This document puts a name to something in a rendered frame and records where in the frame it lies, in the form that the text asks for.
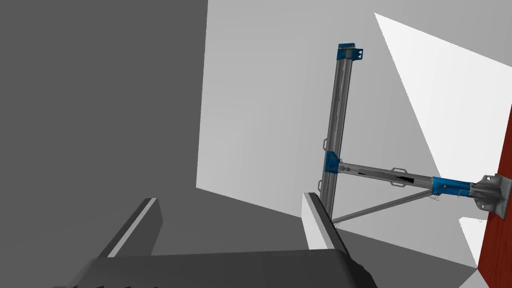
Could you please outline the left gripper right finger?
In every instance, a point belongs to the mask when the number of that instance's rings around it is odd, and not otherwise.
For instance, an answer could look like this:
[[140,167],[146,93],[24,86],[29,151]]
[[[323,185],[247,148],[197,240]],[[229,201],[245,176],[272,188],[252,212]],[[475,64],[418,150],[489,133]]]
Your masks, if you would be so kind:
[[302,194],[301,221],[308,249],[339,250],[349,255],[347,247],[314,192]]

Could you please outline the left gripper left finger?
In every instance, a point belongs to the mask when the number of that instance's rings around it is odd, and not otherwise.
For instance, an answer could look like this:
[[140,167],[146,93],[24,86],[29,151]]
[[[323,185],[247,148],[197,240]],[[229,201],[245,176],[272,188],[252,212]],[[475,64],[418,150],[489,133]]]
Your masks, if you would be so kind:
[[159,200],[156,197],[145,198],[98,257],[150,256],[162,225]]

